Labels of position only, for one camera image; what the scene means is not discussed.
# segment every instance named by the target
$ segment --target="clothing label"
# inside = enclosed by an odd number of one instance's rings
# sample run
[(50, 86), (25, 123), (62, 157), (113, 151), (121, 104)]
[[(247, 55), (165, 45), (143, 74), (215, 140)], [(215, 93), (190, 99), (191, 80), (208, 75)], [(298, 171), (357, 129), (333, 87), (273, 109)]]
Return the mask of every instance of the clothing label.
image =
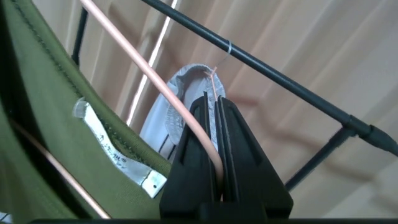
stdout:
[(121, 154), (112, 144), (100, 119), (91, 105), (83, 99), (78, 100), (74, 115), (82, 118), (93, 132), (105, 154), (113, 164), (132, 181), (141, 186), (151, 198), (154, 198), (166, 183), (166, 177), (149, 166), (132, 160)]

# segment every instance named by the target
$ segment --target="black metal rack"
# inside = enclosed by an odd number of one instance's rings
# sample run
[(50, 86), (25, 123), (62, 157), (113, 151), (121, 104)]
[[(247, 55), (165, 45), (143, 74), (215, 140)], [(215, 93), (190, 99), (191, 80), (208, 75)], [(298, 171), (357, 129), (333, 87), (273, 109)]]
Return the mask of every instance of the black metal rack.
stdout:
[[(171, 8), (170, 6), (164, 4), (159, 0), (142, 0), (146, 4), (150, 5), (154, 9), (157, 9), (161, 13), (169, 16), (174, 21), (183, 25), (184, 27), (190, 29), (192, 32), (198, 34), (202, 38), (211, 42), (215, 46), (227, 52), (229, 50), (230, 42), (220, 37), (218, 34), (207, 29), (206, 27), (195, 22), (191, 18), (185, 16), (181, 12)], [(81, 32), (78, 32), (76, 39), (79, 43), (75, 44), (75, 50), (73, 52), (79, 53), (80, 44), (83, 36), (86, 14), (84, 14), (84, 9), (80, 19)], [(241, 62), (249, 65), (251, 68), (255, 69), (259, 73), (270, 78), (272, 81), (276, 82), (280, 86), (284, 87), (288, 91), (297, 95), (301, 99), (310, 103), (312, 106), (316, 107), (320, 111), (324, 112), (328, 116), (332, 117), (339, 123), (341, 123), (341, 129), (331, 137), (329, 142), (322, 147), (321, 150), (310, 159), (286, 184), (288, 190), (292, 190), (301, 180), (305, 178), (317, 165), (319, 165), (330, 153), (332, 153), (338, 146), (345, 142), (349, 137), (359, 136), (361, 139), (365, 140), (369, 144), (375, 147), (383, 149), (385, 151), (391, 152), (398, 156), (398, 144), (393, 140), (387, 133), (378, 129), (375, 126), (368, 125), (361, 121), (360, 119), (354, 117), (341, 110), (337, 106), (331, 104), (329, 101), (323, 99), (312, 91), (308, 90), (304, 86), (298, 84), (294, 80), (285, 76), (284, 74), (278, 72), (276, 69), (262, 62), (253, 55), (245, 52), (235, 45), (231, 45), (230, 54)], [(74, 53), (75, 62), (78, 64), (77, 56)]]

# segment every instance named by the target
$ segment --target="green garment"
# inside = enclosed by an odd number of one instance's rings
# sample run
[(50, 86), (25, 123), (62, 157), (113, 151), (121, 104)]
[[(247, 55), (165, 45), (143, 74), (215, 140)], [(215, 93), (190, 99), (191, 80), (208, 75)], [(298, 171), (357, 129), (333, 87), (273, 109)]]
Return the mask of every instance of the green garment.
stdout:
[(151, 199), (120, 172), (89, 127), (72, 116), (85, 97), (125, 156), (167, 176), (170, 164), (132, 132), (79, 72), (28, 0), (1, 1), (0, 211), (15, 223), (37, 218), (98, 218), (39, 151), (13, 130), (30, 132), (113, 218), (158, 218)]

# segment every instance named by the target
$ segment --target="green bag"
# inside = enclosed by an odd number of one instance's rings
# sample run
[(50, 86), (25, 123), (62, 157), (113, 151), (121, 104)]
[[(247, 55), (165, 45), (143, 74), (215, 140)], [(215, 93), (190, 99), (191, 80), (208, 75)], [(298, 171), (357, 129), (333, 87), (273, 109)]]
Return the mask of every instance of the green bag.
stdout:
[(116, 148), (167, 176), (170, 164), (99, 98), (30, 0), (1, 2), (0, 212), (14, 223), (38, 218), (98, 218), (24, 137), (28, 130), (113, 218), (158, 218), (150, 198), (120, 172), (89, 127), (72, 115), (85, 97)]

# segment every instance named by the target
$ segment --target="beige wall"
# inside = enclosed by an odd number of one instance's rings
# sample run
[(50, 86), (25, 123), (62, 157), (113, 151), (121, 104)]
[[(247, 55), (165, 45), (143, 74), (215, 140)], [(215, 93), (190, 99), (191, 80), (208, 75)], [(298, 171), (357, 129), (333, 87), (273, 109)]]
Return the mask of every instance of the beige wall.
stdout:
[[(34, 0), (72, 52), (81, 5)], [(141, 1), (97, 0), (149, 59), (165, 17)], [(282, 73), (398, 139), (398, 1), (179, 0), (177, 9)], [(187, 63), (214, 66), (225, 56), (171, 22), (154, 64), (167, 80)], [(89, 17), (81, 70), (127, 119), (142, 73)], [(283, 181), (339, 124), (234, 58), (218, 75)], [(139, 131), (158, 91), (147, 83), (132, 119)], [(398, 217), (398, 161), (350, 139), (292, 191), (292, 217)]]

